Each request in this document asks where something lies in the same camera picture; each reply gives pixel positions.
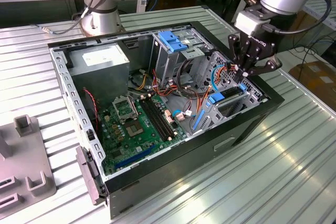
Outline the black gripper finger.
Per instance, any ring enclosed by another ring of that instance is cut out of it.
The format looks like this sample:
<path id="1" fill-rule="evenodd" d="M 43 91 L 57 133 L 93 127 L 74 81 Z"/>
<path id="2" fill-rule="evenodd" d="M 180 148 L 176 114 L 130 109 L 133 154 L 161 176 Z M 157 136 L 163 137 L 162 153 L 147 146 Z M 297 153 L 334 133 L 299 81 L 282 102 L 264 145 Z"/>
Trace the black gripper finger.
<path id="1" fill-rule="evenodd" d="M 275 71 L 282 67 L 282 62 L 275 56 L 274 49 L 256 48 L 246 54 L 246 60 L 242 66 L 243 77 L 257 76 L 263 73 Z M 263 66 L 256 66 L 256 63 L 266 59 Z"/>
<path id="2" fill-rule="evenodd" d="M 242 82 L 245 72 L 244 64 L 246 63 L 246 48 L 241 45 L 240 37 L 236 34 L 228 36 L 229 43 L 229 59 L 235 65 L 236 75 L 235 82 Z"/>

